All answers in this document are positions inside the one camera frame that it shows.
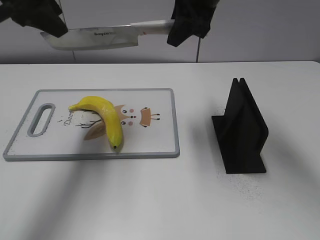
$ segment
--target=white wall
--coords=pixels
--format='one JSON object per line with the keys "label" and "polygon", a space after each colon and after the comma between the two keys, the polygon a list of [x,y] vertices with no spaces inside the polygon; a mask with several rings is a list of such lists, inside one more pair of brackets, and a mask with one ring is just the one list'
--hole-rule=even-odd
{"label": "white wall", "polygon": [[[62,0],[69,29],[107,27],[170,19],[174,0]],[[193,36],[179,48],[167,44],[166,35],[139,37],[139,46],[121,49],[75,51],[77,63],[192,63],[196,61],[198,38]]]}
{"label": "white wall", "polygon": [[320,0],[221,0],[200,62],[320,60]]}
{"label": "white wall", "polygon": [[52,49],[40,30],[7,19],[0,23],[0,64],[73,63],[72,52]]}
{"label": "white wall", "polygon": [[[174,0],[61,0],[69,29],[169,19]],[[320,60],[320,0],[221,0],[200,62]],[[0,64],[195,62],[198,38],[178,48],[167,37],[139,37],[139,46],[99,51],[50,48],[39,30],[0,23]]]}

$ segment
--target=yellow banana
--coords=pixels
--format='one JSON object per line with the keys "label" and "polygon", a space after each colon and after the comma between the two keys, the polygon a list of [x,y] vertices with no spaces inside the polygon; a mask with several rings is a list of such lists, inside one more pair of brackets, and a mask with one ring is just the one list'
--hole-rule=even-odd
{"label": "yellow banana", "polygon": [[100,96],[86,96],[75,105],[69,106],[71,112],[76,110],[91,110],[97,112],[105,123],[109,143],[116,149],[122,143],[122,127],[114,105]]}

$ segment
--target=knife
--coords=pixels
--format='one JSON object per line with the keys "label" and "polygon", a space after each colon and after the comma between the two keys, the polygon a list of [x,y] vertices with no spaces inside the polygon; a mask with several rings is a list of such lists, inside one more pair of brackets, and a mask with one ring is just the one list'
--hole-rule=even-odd
{"label": "knife", "polygon": [[157,20],[111,27],[70,29],[57,38],[46,32],[42,37],[57,50],[105,50],[138,46],[138,36],[168,34],[175,20]]}

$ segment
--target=cutting board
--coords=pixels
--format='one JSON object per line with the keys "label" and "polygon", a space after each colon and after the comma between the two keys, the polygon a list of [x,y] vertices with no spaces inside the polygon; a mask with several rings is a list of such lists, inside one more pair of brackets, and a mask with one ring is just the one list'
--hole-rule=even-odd
{"label": "cutting board", "polygon": [[[86,96],[113,103],[123,130],[119,149],[111,148],[98,114],[69,112],[68,106]],[[57,161],[175,158],[179,154],[172,89],[63,89],[36,92],[3,157],[7,161]]]}

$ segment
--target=white table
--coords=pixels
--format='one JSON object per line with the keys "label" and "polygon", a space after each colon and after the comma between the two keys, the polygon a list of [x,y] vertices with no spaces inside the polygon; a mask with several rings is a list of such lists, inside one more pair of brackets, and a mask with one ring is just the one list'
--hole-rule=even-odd
{"label": "white table", "polygon": [[[266,174],[225,174],[211,115],[244,77],[269,128]],[[316,62],[0,65],[0,152],[38,89],[172,88],[180,157],[0,160],[1,240],[317,240]]]}

